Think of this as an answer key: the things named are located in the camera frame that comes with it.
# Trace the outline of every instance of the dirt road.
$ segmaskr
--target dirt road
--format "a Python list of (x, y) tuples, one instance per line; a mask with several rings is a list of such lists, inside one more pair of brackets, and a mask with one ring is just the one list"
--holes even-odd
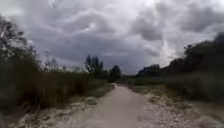
[(126, 87), (115, 89), (97, 105), (74, 103), (63, 110), (45, 110), (38, 116), (27, 115), (13, 128), (224, 128), (212, 117), (189, 108), (179, 110), (161, 102), (151, 102)]

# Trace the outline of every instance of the cloudy sky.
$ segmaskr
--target cloudy sky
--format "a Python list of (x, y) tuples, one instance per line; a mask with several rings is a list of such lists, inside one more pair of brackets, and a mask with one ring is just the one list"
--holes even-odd
[(105, 67), (135, 73), (167, 65), (187, 44), (224, 31), (223, 0), (0, 0), (43, 58), (83, 65), (90, 54)]

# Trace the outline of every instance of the tree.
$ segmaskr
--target tree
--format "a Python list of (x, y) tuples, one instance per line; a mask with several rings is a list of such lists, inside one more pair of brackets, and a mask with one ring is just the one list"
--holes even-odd
[(27, 40), (18, 26), (0, 16), (0, 56), (8, 58), (14, 50), (27, 48)]
[(144, 67), (137, 74), (137, 76), (140, 77), (158, 77), (160, 75), (161, 75), (161, 69), (158, 64), (151, 65), (149, 67)]
[(120, 78), (121, 78), (120, 67), (117, 65), (114, 65), (114, 67), (109, 70), (109, 81), (113, 82)]
[(85, 67), (89, 74), (99, 76), (103, 70), (103, 62), (98, 57), (91, 57), (88, 55), (85, 61)]
[(100, 79), (108, 79), (108, 77), (109, 77), (108, 70), (102, 70), (101, 73), (100, 73), (100, 75), (99, 75), (99, 78)]
[(171, 61), (166, 74), (186, 74), (192, 72), (224, 72), (224, 33), (219, 33), (213, 41), (202, 41), (184, 48), (184, 56)]

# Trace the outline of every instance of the green bush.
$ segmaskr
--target green bush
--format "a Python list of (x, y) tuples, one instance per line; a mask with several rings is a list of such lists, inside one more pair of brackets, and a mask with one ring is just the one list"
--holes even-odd
[(169, 78), (167, 87), (195, 100), (224, 101), (223, 75), (193, 73)]
[(138, 77), (128, 80), (133, 85), (159, 85), (164, 83), (162, 77)]
[(39, 108), (50, 107), (64, 103), (72, 96), (91, 95), (104, 86), (104, 83), (86, 73), (52, 70), (45, 71), (39, 78), (37, 83), (19, 86), (17, 91), (20, 104)]

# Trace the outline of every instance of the dense shrubland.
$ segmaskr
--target dense shrubland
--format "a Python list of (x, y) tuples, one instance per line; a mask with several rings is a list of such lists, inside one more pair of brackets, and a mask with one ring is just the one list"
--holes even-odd
[(212, 41), (203, 41), (184, 48), (183, 56), (167, 67), (152, 65), (128, 79), (135, 85), (165, 84), (181, 96), (211, 102), (224, 101), (224, 33)]
[(0, 17), (1, 109), (15, 106), (41, 109), (64, 103), (71, 97), (101, 96), (109, 91), (103, 62), (88, 56), (85, 64), (88, 72), (66, 70), (55, 59), (43, 64), (17, 25)]

